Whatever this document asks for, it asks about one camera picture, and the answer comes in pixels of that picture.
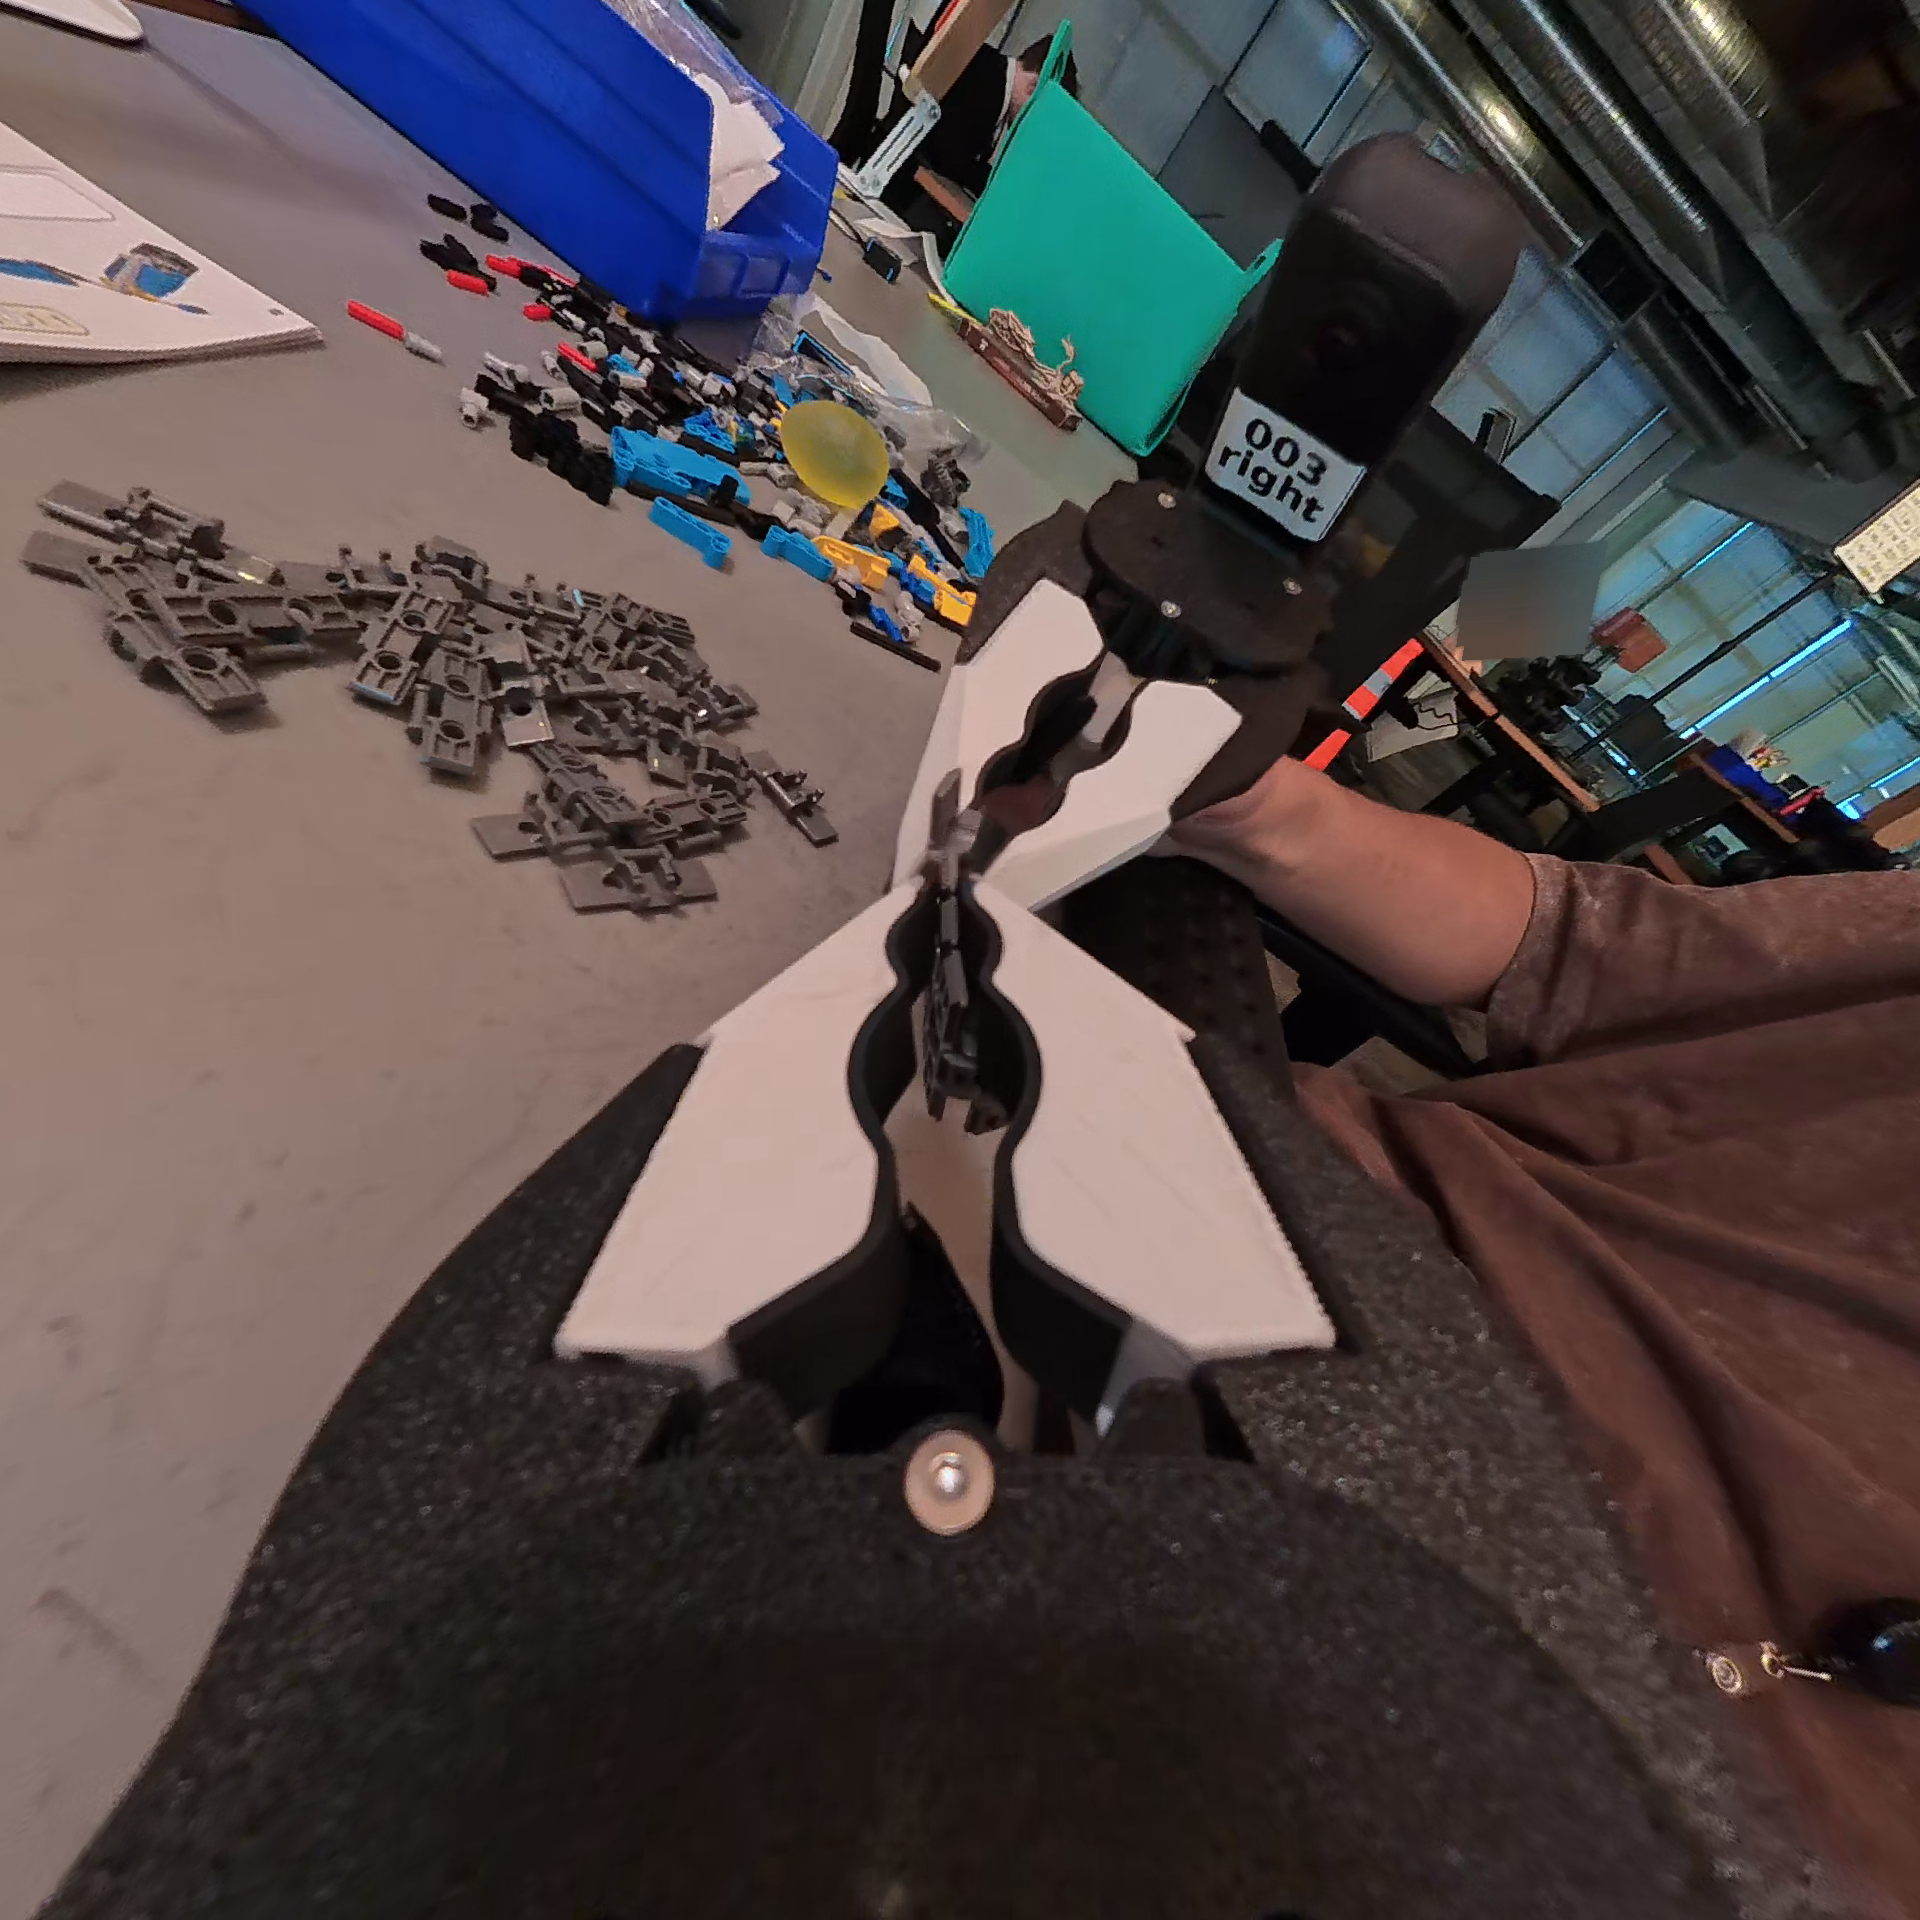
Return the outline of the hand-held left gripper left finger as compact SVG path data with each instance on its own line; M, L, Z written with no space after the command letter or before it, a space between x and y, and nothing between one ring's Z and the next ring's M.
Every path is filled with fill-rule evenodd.
M847 1083L857 1032L896 985L905 882L715 1021L555 1333L561 1360L741 1378L748 1321L847 1257L879 1152Z

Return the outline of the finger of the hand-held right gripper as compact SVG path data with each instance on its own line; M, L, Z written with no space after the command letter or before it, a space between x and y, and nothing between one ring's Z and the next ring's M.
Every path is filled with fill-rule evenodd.
M1109 659L1085 601L1040 582L968 662L950 669L902 805L894 886L921 880L927 850L952 816L977 807L989 777L1023 779L1021 754L1093 694Z
M966 875L1014 905L1055 905L1160 841L1176 800L1241 729L1216 691L1143 682L1093 738L1097 705L1068 686L1049 718L981 771Z

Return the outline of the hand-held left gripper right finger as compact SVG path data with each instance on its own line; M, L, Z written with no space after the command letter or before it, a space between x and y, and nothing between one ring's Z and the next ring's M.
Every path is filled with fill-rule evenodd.
M1337 1325L1193 1059L1193 1032L1028 907L972 886L991 1318L1095 1431L1145 1381L1331 1353Z

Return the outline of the grey track link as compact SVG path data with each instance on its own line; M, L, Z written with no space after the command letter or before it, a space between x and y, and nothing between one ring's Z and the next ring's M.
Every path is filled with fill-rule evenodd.
M964 807L959 769L937 782L927 805L927 841L918 861L923 886L937 895L956 895L966 880L983 875L1000 850L1000 835L991 816Z

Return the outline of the pile of grey track pieces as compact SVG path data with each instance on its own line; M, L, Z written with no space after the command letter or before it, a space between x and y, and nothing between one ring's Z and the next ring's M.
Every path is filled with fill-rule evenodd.
M822 790L744 744L755 698L715 678L684 617L623 593L505 582L443 538L408 562L347 547L275 562L144 488L60 483L36 512L23 568L88 593L144 683L238 729L268 718L275 672L344 666L344 698L392 720L429 782L502 773L512 807L471 838L494 864L545 864L579 917L711 903L711 864L755 807L809 848L837 843Z

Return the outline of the person's right forearm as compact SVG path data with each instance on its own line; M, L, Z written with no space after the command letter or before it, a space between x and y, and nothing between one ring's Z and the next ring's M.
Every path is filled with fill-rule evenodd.
M1424 1007L1484 1008L1534 907L1528 858L1278 760L1168 832L1304 937Z

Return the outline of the grey desk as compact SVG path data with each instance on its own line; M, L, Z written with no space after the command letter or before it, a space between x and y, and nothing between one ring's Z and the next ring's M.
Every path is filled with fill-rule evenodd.
M4 371L4 1917L32 1917L196 1675L367 1346L657 1049L879 888L941 680L756 550L711 571L456 419L543 344L415 251L480 199L283 47L145 10L149 47L4 19L4 122L321 328L167 369ZM149 488L271 560L419 539L680 613L820 790L678 919L573 915L494 864L344 666L225 733L17 565L60 480Z

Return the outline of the yellow translucent dome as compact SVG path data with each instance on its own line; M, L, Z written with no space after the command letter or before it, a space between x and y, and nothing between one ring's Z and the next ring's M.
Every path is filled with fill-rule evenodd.
M894 450L881 431L844 401L788 405L780 443L803 488L839 512L871 506L892 478Z

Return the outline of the teal plastic bin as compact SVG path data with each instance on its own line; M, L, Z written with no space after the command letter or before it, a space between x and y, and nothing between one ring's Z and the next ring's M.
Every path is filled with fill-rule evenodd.
M1070 347L1070 371L1084 377L1079 411L1141 458L1165 439L1284 241L1241 269L1070 96L1070 57L1065 21L949 250L943 289L974 321L1014 317L1040 355Z

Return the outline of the wooden workbench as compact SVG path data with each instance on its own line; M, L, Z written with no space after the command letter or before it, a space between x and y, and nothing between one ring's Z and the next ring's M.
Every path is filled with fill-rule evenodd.
M1444 642L1424 640L1431 672L1451 686L1471 763L1424 810L1459 819L1520 850L1611 862L1709 889L1811 873L1915 873L1915 850L1886 848L1871 831L1800 786L1772 803L1733 754L1687 742L1606 784L1526 733Z

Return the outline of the person's brown shirt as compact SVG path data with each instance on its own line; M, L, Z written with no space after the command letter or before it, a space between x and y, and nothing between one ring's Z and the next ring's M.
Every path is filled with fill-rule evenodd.
M1536 855L1485 1070L1296 1070L1526 1345L1681 1645L1811 1653L1918 1578L1918 878Z

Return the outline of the white stand with wooden board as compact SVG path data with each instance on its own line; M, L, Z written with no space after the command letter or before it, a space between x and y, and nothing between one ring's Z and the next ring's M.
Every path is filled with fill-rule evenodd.
M911 65L897 72L888 47L905 5L860 7L847 96L829 145L869 199L881 199L894 181L911 177L916 167L925 169L925 145L941 120L943 96L972 57L989 47L1011 10L1008 3L939 5L931 38Z

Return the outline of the clear plastic bags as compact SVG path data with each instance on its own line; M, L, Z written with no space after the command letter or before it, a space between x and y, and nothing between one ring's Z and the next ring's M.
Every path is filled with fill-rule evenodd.
M709 233L727 230L776 179L784 109L733 57L735 24L723 5L609 3L609 10L707 98L704 226Z

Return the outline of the blue storage bin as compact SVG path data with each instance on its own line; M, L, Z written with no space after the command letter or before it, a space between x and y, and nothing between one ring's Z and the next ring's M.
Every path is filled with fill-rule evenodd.
M612 5L254 3L299 57L647 321L755 321L824 251L837 160L751 79L774 179L707 224L711 95Z

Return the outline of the silver air duct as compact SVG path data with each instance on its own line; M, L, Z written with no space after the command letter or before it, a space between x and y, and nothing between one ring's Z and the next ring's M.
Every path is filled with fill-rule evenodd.
M1337 11L1705 461L1871 499L1915 478L1915 5Z

